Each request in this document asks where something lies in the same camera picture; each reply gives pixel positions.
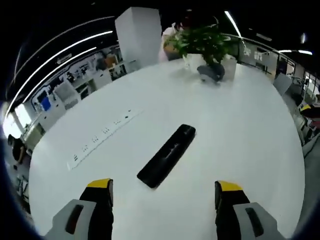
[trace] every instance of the ceiling light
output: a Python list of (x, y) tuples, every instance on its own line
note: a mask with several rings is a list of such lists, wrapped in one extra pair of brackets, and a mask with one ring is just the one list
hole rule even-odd
[(306, 51), (306, 50), (298, 50), (299, 53), (301, 54), (308, 54), (308, 55), (312, 55), (312, 52), (310, 51)]
[(89, 37), (86, 37), (80, 41), (77, 41), (73, 44), (71, 44), (70, 46), (67, 46), (66, 48), (62, 49), (61, 51), (57, 52), (55, 55), (53, 55), (52, 57), (50, 57), (48, 60), (46, 60), (43, 64), (41, 64), (27, 79), (26, 81), (24, 82), (24, 84), (20, 87), (20, 89), (17, 91), (17, 93), (15, 94), (15, 96), (13, 97), (10, 105), (9, 105), (9, 108), (5, 114), (5, 118), (8, 116), (8, 113), (12, 107), (12, 105), (14, 104), (14, 101), (17, 99), (18, 95), (20, 94), (20, 92), (22, 91), (22, 89), (27, 85), (27, 83), (30, 81), (30, 79), (37, 73), (39, 72), (40, 69), (42, 69), (48, 62), (50, 62), (52, 59), (54, 59), (55, 57), (57, 57), (59, 54), (67, 51), (68, 49), (80, 44), (80, 43), (83, 43), (85, 41), (88, 41), (90, 39), (93, 39), (93, 38), (96, 38), (96, 37), (100, 37), (100, 36), (103, 36), (103, 35), (106, 35), (106, 34), (111, 34), (113, 31), (104, 31), (104, 32), (101, 32), (101, 33), (98, 33), (98, 34), (95, 34), (95, 35), (92, 35), (92, 36), (89, 36)]
[(233, 19), (232, 16), (230, 15), (230, 13), (229, 13), (228, 11), (224, 11), (224, 13), (225, 13), (225, 15), (228, 17), (228, 19), (230, 20), (230, 22), (232, 23), (232, 25), (233, 25), (236, 33), (238, 34), (238, 36), (239, 36), (240, 38), (242, 38), (242, 36), (241, 36), (241, 34), (240, 34), (240, 31), (239, 31), (239, 29), (238, 29), (238, 27), (237, 27), (234, 19)]
[(27, 99), (31, 96), (31, 94), (39, 87), (39, 85), (44, 81), (46, 80), (51, 74), (53, 74), (55, 71), (57, 71), (58, 69), (60, 69), (61, 67), (63, 67), (64, 65), (66, 65), (67, 63), (69, 63), (70, 61), (72, 61), (73, 59), (76, 59), (78, 57), (80, 57), (81, 55), (83, 54), (86, 54), (94, 49), (96, 49), (97, 47), (93, 47), (93, 48), (90, 48), (86, 51), (83, 51), (73, 57), (71, 57), (70, 59), (68, 59), (67, 61), (63, 62), (61, 65), (57, 66), (54, 70), (52, 70), (51, 72), (49, 72), (40, 82), (38, 82), (38, 84), (29, 92), (29, 94), (25, 97), (25, 99), (23, 100), (22, 103), (25, 103), (27, 101)]
[(292, 50), (279, 50), (278, 52), (279, 53), (291, 53)]

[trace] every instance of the white table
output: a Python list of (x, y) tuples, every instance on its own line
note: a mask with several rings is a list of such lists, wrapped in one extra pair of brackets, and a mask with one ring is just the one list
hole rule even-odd
[[(70, 109), (34, 149), (29, 200), (44, 235), (53, 216), (86, 185), (114, 179), (113, 240), (216, 239), (216, 180), (235, 182), (290, 237), (305, 188), (299, 136), (277, 90), (262, 72), (237, 65), (234, 81), (202, 82), (181, 60), (128, 74)], [(75, 149), (128, 109), (144, 110), (76, 168)], [(137, 173), (181, 125), (196, 136), (156, 189)]]

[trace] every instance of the desk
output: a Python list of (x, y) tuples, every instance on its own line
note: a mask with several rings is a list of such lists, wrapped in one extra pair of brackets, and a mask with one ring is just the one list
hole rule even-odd
[[(139, 116), (76, 168), (67, 161), (93, 134), (130, 109)], [(181, 125), (196, 136), (156, 189), (137, 173)], [(233, 81), (213, 85), (182, 60), (125, 75), (70, 109), (33, 151), (29, 201), (44, 235), (53, 216), (86, 185), (114, 179), (114, 240), (216, 239), (216, 180), (235, 182), (290, 237), (305, 189), (302, 148), (281, 96), (262, 72), (237, 64)]]

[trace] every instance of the power strip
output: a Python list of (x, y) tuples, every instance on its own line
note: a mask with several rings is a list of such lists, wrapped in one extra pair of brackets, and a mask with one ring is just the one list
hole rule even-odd
[(129, 123), (134, 117), (142, 113), (142, 111), (129, 109), (116, 121), (107, 124), (99, 132), (92, 136), (87, 144), (79, 148), (73, 155), (73, 158), (67, 162), (67, 168), (69, 171), (77, 167), (93, 150), (95, 150), (100, 144), (111, 137), (118, 129)]

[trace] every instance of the green leaves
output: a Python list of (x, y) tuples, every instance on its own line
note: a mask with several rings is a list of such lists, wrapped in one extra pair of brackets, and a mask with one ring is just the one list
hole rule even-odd
[(234, 44), (223, 35), (217, 25), (185, 29), (170, 36), (164, 46), (172, 44), (181, 56), (202, 54), (208, 65), (214, 61), (220, 63)]

